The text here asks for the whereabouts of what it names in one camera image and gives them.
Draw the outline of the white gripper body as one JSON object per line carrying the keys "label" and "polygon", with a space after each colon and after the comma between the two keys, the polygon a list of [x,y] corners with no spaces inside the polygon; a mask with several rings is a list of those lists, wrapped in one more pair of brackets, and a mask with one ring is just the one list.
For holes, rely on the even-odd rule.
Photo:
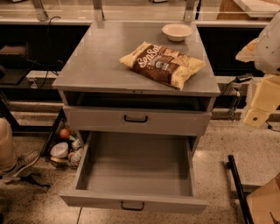
{"label": "white gripper body", "polygon": [[280,105],[280,77],[267,74],[257,84],[251,102],[254,109],[273,113]]}

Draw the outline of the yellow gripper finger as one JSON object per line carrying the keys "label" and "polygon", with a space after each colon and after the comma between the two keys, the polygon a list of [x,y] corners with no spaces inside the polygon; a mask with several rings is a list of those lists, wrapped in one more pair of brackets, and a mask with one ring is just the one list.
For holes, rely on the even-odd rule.
{"label": "yellow gripper finger", "polygon": [[243,123],[250,127],[260,127],[268,120],[269,116],[270,115],[266,111],[251,108],[245,115]]}

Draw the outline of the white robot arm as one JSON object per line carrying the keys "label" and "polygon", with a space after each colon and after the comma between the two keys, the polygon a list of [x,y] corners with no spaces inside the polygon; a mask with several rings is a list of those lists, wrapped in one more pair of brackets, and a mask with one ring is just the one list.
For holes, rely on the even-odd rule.
{"label": "white robot arm", "polygon": [[243,123],[260,127],[280,105],[280,12],[235,56],[242,62],[253,61],[255,68],[264,73],[256,83]]}

